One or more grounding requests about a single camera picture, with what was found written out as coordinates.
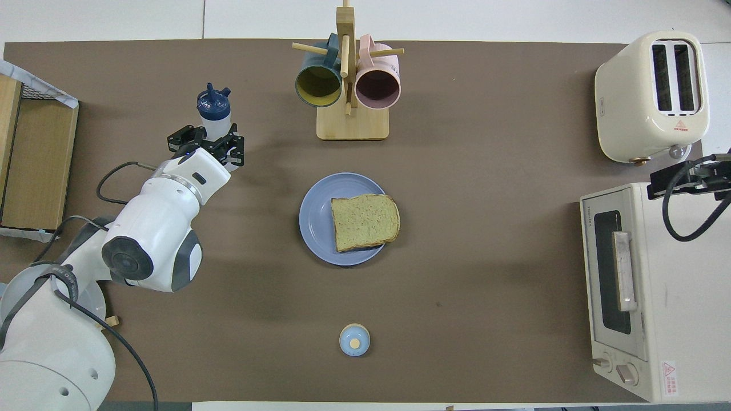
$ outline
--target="wooden mug holder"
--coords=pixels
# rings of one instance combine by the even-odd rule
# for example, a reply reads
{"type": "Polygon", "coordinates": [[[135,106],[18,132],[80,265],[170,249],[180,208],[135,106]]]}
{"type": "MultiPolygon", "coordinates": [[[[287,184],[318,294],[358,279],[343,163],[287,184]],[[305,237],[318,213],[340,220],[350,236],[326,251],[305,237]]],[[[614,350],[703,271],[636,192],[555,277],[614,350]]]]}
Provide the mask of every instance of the wooden mug holder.
{"type": "MultiPolygon", "coordinates": [[[[336,22],[343,78],[340,98],[334,104],[317,108],[317,137],[320,140],[383,140],[388,137],[388,109],[375,110],[358,104],[355,97],[355,71],[359,56],[355,50],[355,9],[349,0],[338,7],[336,22]]],[[[292,43],[292,48],[325,55],[327,50],[292,43]]],[[[371,57],[404,54],[403,48],[374,51],[371,57]]]]}

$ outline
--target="oven handle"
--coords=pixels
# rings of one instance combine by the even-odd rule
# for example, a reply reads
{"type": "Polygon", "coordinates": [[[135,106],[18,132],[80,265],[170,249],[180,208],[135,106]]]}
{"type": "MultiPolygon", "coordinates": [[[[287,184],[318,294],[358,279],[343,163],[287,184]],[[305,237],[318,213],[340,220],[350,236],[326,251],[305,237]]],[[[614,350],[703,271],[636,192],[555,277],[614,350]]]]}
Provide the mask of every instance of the oven handle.
{"type": "Polygon", "coordinates": [[[629,252],[630,234],[627,231],[612,233],[614,274],[617,282],[617,303],[619,311],[631,312],[637,309],[635,286],[632,281],[632,256],[629,252]]]}

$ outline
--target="toaster oven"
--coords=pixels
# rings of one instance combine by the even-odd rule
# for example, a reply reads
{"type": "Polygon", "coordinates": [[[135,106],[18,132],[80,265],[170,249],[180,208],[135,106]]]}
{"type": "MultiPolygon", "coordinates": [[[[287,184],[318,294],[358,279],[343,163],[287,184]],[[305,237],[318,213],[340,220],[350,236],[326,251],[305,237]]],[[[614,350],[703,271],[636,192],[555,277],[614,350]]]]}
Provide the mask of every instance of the toaster oven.
{"type": "MultiPolygon", "coordinates": [[[[580,199],[594,371],[652,402],[731,400],[731,212],[680,242],[647,183],[580,199]]],[[[718,203],[674,195],[670,219],[695,230],[718,203]]]]}

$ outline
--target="toast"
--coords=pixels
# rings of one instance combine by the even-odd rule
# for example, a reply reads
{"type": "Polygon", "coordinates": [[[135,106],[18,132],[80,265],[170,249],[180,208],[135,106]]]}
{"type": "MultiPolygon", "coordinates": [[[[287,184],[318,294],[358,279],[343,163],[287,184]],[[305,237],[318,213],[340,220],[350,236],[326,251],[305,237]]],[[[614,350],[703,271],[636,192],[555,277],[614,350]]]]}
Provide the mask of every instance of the toast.
{"type": "Polygon", "coordinates": [[[338,252],[379,246],[394,241],[401,218],[393,199],[384,194],[364,194],[330,200],[338,252]]]}

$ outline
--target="oven window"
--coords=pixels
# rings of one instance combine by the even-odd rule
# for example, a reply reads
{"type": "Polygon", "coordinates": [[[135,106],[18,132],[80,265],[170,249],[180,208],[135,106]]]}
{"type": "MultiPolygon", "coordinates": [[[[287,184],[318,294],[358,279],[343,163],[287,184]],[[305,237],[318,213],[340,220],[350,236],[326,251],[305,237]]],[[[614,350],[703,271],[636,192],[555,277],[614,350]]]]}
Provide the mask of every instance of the oven window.
{"type": "Polygon", "coordinates": [[[617,281],[612,252],[612,232],[622,231],[622,218],[619,211],[596,214],[594,216],[594,230],[604,327],[629,334],[632,331],[629,323],[629,313],[619,311],[619,303],[617,302],[617,281]]]}

